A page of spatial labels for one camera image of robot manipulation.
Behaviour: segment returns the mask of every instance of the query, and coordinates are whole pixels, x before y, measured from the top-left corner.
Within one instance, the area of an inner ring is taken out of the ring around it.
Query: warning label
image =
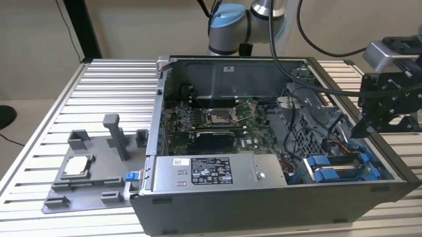
[[[233,172],[229,157],[193,158],[193,184],[233,184]]]

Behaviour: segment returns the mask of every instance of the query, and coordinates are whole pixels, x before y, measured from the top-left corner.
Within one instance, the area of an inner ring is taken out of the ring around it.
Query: metal bracket
[[[169,55],[161,55],[158,57],[158,62],[157,62],[157,67],[158,67],[158,71],[163,72],[170,68],[170,56]]]

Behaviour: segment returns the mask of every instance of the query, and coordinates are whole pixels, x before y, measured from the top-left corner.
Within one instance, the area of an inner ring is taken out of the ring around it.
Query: blue latch
[[[135,182],[139,181],[139,172],[129,172],[126,174],[126,178],[125,178],[126,182]]]
[[[309,158],[310,166],[314,165],[332,165],[328,156],[310,156]]]
[[[334,169],[321,169],[314,173],[318,182],[333,181],[340,178]]]

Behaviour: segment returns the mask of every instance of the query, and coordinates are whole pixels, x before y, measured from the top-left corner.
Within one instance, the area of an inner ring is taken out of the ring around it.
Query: black cable
[[[337,120],[334,121],[334,123],[332,124],[332,126],[329,127],[328,139],[332,138],[333,130],[334,130],[337,124],[340,123],[340,121],[344,119],[344,117],[345,117],[345,114],[341,114],[341,115],[338,116]]]
[[[205,0],[197,0],[197,2],[200,3],[200,6],[201,6],[201,8],[202,8],[204,11],[205,11],[205,15],[208,16],[208,18],[210,18],[210,12],[209,12],[209,9],[208,9]]]
[[[297,158],[297,155],[294,154],[294,152],[292,152],[288,149],[288,140],[289,140],[289,137],[290,137],[290,133],[293,132],[293,126],[296,124],[296,119],[297,119],[297,105],[296,105],[294,97],[293,97],[294,93],[296,93],[296,90],[293,91],[293,93],[290,93],[290,96],[292,96],[292,109],[293,110],[292,110],[292,119],[290,119],[288,134],[286,134],[286,137],[285,137],[285,140],[284,140],[284,149],[288,152],[288,154],[292,156],[292,158]]]
[[[210,19],[209,19],[209,36],[210,36],[210,28],[212,28],[213,18],[214,18],[214,15],[216,15],[222,3],[224,3],[224,0],[214,0],[213,7],[212,7],[212,13],[210,13]]]
[[[15,143],[15,144],[18,144],[18,145],[21,145],[23,147],[26,146],[25,144],[19,143],[19,142],[15,142],[14,140],[9,139],[3,134],[0,134],[0,137],[3,137],[11,143]]]
[[[305,81],[298,79],[294,75],[292,75],[284,66],[281,65],[278,58],[277,58],[277,52],[276,52],[276,35],[274,35],[274,0],[270,0],[270,18],[269,18],[269,31],[270,31],[270,50],[272,50],[272,56],[277,65],[277,68],[280,71],[301,86],[306,87],[310,90],[314,90],[317,92],[322,92],[330,95],[338,95],[338,96],[349,96],[349,97],[387,97],[387,96],[397,96],[409,92],[413,92],[416,90],[422,89],[422,83],[409,86],[401,90],[388,90],[388,91],[368,91],[368,92],[353,92],[353,91],[340,91],[340,90],[332,90],[326,89],[320,86],[314,86],[308,84]]]
[[[361,48],[350,53],[330,53],[328,51],[325,51],[322,48],[320,48],[314,43],[313,41],[310,40],[310,38],[308,37],[308,35],[305,34],[305,31],[304,31],[304,28],[302,28],[302,23],[301,23],[301,11],[302,11],[302,3],[304,3],[304,0],[300,0],[300,4],[298,4],[298,11],[297,11],[297,23],[298,23],[298,28],[300,28],[300,32],[301,32],[301,35],[306,41],[306,43],[309,43],[309,45],[320,52],[320,53],[324,53],[325,55],[329,55],[332,57],[348,57],[348,56],[352,56],[352,55],[356,55],[357,53],[362,53],[365,52],[365,50],[368,49],[366,47],[365,48]]]
[[[69,27],[69,24],[67,24],[67,22],[66,22],[66,19],[65,19],[65,16],[63,16],[63,12],[62,12],[62,8],[61,8],[61,5],[59,5],[58,0],[55,0],[55,4],[58,5],[59,12],[61,12],[61,15],[62,15],[62,19],[63,19],[65,24],[66,24],[66,27],[67,27],[69,36],[70,36],[70,38],[71,38],[73,46],[74,46],[75,52],[77,52],[77,54],[78,54],[79,63],[82,63],[81,55],[79,55],[79,52],[78,52],[78,49],[77,49],[77,46],[75,46],[75,42],[74,42],[74,38],[73,38],[71,28]]]

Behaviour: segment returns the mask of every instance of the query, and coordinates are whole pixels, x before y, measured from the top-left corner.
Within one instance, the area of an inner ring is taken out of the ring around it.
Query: black power cable
[[[63,19],[65,24],[66,24],[66,27],[67,27],[69,36],[70,36],[70,38],[71,38],[73,46],[74,46],[75,52],[77,52],[77,54],[78,54],[79,63],[82,63],[82,61],[81,61],[81,55],[79,55],[79,52],[78,52],[78,49],[77,49],[77,46],[75,46],[75,42],[74,42],[74,38],[73,38],[71,28],[69,27],[69,24],[67,24],[67,22],[66,22],[66,19],[65,19],[65,16],[63,16],[63,12],[62,12],[62,8],[61,8],[61,5],[59,5],[58,0],[55,0],[55,4],[58,5],[59,12],[61,12],[61,16],[62,16],[62,19]]]
[[[304,31],[304,28],[302,28],[302,23],[301,23],[301,11],[302,11],[302,3],[304,3],[304,0],[300,0],[300,4],[298,4],[298,11],[297,11],[297,23],[298,23],[298,28],[300,28],[300,32],[301,32],[301,35],[306,41],[306,43],[309,43],[309,45],[320,52],[320,53],[324,53],[325,55],[329,55],[332,57],[348,57],[348,56],[352,56],[352,55],[356,55],[358,53],[362,53],[365,52],[366,50],[366,47],[365,48],[361,48],[350,53],[330,53],[328,51],[325,51],[322,48],[320,48],[314,43],[313,41],[310,40],[310,38],[308,37],[308,35],[305,34],[305,31]]]
[[[345,114],[341,114],[341,115],[338,116],[337,120],[334,121],[334,123],[332,124],[332,126],[330,126],[330,128],[329,128],[329,132],[328,132],[328,139],[332,138],[333,130],[334,130],[337,124],[338,124],[338,123],[341,122],[341,120],[344,119],[344,117],[345,117]]]
[[[353,91],[340,91],[340,90],[332,90],[326,89],[321,86],[314,86],[308,84],[305,81],[298,79],[294,75],[292,75],[284,66],[281,65],[278,58],[277,58],[277,52],[276,52],[276,35],[274,35],[274,0],[270,0],[270,18],[269,18],[269,31],[270,31],[270,50],[272,50],[272,56],[277,65],[277,68],[280,71],[301,86],[306,87],[310,90],[314,90],[317,92],[322,92],[330,95],[338,95],[338,96],[349,96],[349,97],[387,97],[387,96],[397,96],[409,92],[415,92],[416,90],[422,90],[422,83],[416,84],[413,86],[409,86],[401,90],[388,90],[388,91],[368,91],[368,92],[353,92]]]
[[[208,9],[205,0],[197,0],[197,2],[198,2],[201,8],[202,8],[204,11],[205,11],[205,15],[208,16],[208,18],[210,18],[210,12],[209,12],[209,9]]]
[[[0,137],[3,137],[11,143],[15,143],[15,144],[18,144],[18,145],[21,145],[23,147],[26,146],[25,144],[19,143],[19,142],[15,142],[14,140],[9,139],[3,134],[0,134]]]
[[[212,7],[210,18],[209,18],[209,36],[210,36],[210,28],[212,28],[213,18],[214,18],[214,15],[216,15],[222,3],[224,3],[224,0],[214,0],[213,7]]]

